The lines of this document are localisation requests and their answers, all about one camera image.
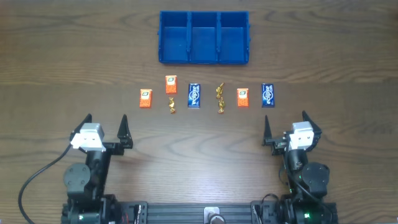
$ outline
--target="blue tray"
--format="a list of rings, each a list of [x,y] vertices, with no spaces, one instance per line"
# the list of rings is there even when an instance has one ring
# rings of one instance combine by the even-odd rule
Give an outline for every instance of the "blue tray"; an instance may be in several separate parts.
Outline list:
[[[249,12],[161,11],[161,63],[246,64]]]

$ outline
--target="wooden table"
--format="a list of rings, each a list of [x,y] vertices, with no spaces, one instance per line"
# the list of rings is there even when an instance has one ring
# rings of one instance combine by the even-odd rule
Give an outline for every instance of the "wooden table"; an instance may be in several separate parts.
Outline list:
[[[113,157],[107,193],[148,202],[250,202],[287,194],[282,157],[262,147],[264,116],[273,134],[306,110],[323,129],[310,161],[329,166],[326,202],[340,223],[395,222],[398,211],[397,1],[91,0],[0,3],[0,219],[25,223],[21,185],[54,160],[87,113],[116,141],[122,115],[134,149]],[[247,66],[162,65],[160,10],[248,10]],[[165,75],[178,75],[169,113]],[[187,108],[188,83],[202,84],[202,106]],[[224,115],[216,87],[225,82]],[[275,108],[261,108],[261,83],[274,83]],[[154,90],[139,109],[140,88]],[[248,110],[236,89],[249,88]],[[58,223],[64,170],[85,155],[70,151],[27,188],[36,223]]]

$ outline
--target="blue plastic container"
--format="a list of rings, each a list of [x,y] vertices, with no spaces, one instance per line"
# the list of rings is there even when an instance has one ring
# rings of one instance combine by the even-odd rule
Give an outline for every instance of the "blue plastic container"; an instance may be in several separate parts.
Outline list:
[[[159,61],[162,63],[246,64],[249,13],[161,11]]]

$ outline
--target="wooden surface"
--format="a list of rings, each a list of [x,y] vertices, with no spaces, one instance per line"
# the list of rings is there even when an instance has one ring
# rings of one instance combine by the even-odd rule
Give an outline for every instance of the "wooden surface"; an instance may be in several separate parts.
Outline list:
[[[340,223],[396,222],[398,215],[398,2],[324,0],[36,0],[0,2],[0,219],[25,223],[21,185],[54,160],[86,116],[116,140],[127,114],[134,149],[113,157],[106,186],[120,200],[250,202],[286,194],[281,157],[261,147],[264,115],[273,134],[306,110],[323,136],[308,154],[331,169],[326,202]],[[165,66],[157,59],[160,10],[248,10],[247,66]],[[178,75],[169,114],[165,75]],[[188,83],[202,107],[187,108]],[[224,115],[215,89],[225,82]],[[260,84],[275,84],[276,107],[261,108]],[[139,89],[154,90],[151,110]],[[237,109],[236,89],[250,89]],[[59,223],[70,151],[27,188],[36,223]]]

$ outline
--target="orange tic tac box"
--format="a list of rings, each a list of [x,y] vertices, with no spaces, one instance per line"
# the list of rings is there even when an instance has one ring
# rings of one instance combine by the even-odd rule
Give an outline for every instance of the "orange tic tac box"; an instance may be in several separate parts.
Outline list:
[[[177,94],[176,75],[166,75],[166,94]]]
[[[152,106],[152,90],[141,89],[141,96],[139,97],[140,108],[151,108]]]
[[[238,96],[238,108],[249,107],[249,89],[238,88],[236,94]]]

